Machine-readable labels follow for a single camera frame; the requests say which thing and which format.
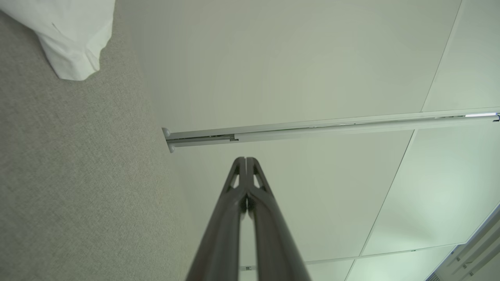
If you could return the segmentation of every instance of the white fabric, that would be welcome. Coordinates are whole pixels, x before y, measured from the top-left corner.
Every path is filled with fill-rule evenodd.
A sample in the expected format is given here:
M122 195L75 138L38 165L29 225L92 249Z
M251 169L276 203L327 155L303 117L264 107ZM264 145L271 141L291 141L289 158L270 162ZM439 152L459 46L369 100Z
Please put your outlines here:
M34 30L59 78L81 81L99 70L115 0L0 0L0 9Z

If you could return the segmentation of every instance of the gray textured wall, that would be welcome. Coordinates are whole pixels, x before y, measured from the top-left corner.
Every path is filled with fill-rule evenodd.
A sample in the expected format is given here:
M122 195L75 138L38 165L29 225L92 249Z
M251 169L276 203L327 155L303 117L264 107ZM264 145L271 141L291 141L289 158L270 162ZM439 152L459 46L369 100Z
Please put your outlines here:
M0 12L0 122L0 280L184 278L190 217L119 12L82 82Z

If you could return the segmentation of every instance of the white ceiling tile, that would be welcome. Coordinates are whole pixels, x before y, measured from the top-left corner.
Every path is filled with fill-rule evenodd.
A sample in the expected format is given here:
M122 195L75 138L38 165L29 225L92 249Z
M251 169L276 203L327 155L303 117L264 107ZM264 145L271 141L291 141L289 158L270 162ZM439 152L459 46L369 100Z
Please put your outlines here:
M343 260L307 265L311 281L344 281L353 260Z
M360 254L412 131L179 147L173 163L201 238L234 159L256 157L305 261ZM242 266L255 265L253 224Z
M500 106L500 1L464 0L424 111Z
M415 132L363 255L463 243L500 201L500 123Z
M125 5L171 132L420 112L460 0Z
M347 281L424 281L453 246L356 260Z

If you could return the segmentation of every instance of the ceiling tile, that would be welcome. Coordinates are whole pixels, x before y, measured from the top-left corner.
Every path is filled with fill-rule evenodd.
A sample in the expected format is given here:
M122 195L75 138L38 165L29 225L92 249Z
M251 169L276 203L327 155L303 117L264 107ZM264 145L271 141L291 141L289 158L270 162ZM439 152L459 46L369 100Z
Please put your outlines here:
M424 111L500 106L500 1L464 0Z
M460 0L125 5L171 132L420 112Z
M463 243L500 201L500 123L414 133L363 255Z
M347 281L423 281L453 246L357 259Z
M179 147L172 154L200 239L234 159L259 160L305 261L360 254L412 131ZM242 266L255 265L253 224Z

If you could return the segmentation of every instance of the white curtain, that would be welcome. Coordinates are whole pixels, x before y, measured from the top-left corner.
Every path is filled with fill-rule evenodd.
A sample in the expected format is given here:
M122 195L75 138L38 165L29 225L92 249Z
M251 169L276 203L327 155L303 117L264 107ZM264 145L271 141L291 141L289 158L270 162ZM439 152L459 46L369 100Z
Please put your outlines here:
M0 9L38 35L59 78L81 81L100 69L115 0L0 0Z

